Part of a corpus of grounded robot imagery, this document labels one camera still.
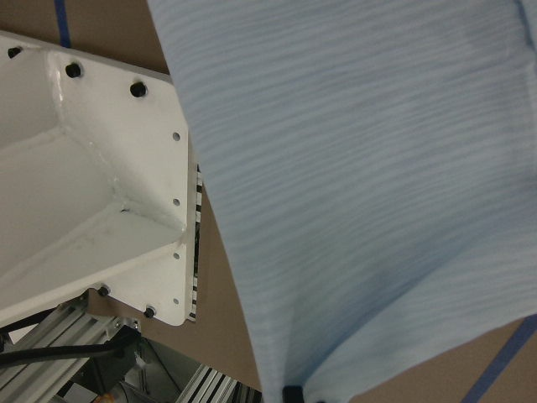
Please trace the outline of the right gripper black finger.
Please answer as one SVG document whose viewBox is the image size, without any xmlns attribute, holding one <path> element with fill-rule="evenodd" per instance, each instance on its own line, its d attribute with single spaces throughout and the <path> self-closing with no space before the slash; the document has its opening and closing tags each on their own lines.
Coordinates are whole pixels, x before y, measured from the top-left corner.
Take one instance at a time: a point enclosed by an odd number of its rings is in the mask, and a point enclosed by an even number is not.
<svg viewBox="0 0 537 403">
<path fill-rule="evenodd" d="M 286 385 L 282 389 L 283 403 L 305 403 L 303 387 L 301 385 Z"/>
</svg>

